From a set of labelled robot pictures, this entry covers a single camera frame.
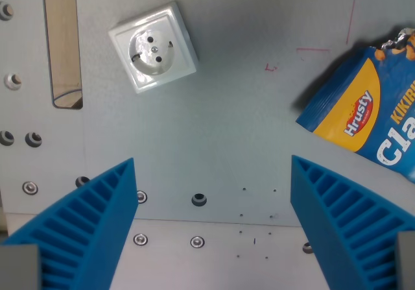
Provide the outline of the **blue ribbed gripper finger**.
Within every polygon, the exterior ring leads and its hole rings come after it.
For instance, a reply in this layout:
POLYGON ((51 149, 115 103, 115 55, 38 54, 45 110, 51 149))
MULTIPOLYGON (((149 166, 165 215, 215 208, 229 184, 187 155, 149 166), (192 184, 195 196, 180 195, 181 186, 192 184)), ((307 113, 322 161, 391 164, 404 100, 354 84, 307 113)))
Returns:
POLYGON ((4 244, 37 246, 42 289, 109 289, 137 207, 130 158, 49 206, 4 244))
POLYGON ((414 216, 366 187, 292 156, 290 203, 330 289, 397 289, 395 245, 414 216))

